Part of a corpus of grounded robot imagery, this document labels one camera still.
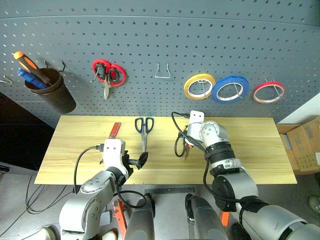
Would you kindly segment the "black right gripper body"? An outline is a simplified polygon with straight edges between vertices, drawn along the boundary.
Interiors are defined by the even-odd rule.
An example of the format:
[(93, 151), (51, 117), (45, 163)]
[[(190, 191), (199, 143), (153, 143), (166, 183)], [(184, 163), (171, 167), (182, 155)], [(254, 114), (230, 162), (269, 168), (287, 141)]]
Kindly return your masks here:
[[(188, 133), (188, 125), (185, 125), (185, 127), (183, 129), (183, 133), (185, 135), (187, 135), (187, 133)], [(193, 145), (190, 143), (190, 141), (187, 140), (180, 132), (178, 133), (178, 137), (180, 139), (182, 139), (182, 141), (183, 141), (183, 150), (184, 151), (189, 151), (190, 149), (193, 148)]]

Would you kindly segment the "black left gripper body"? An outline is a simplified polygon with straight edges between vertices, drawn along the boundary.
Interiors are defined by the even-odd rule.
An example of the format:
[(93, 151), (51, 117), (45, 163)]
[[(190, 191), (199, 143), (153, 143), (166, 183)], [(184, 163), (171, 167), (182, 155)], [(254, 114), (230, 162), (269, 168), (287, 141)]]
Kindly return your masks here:
[(130, 160), (130, 155), (128, 154), (128, 151), (125, 150), (124, 155), (122, 156), (122, 163), (128, 172), (128, 176), (130, 177), (132, 175), (132, 173), (134, 172), (134, 169), (132, 167), (130, 167), (129, 160)]

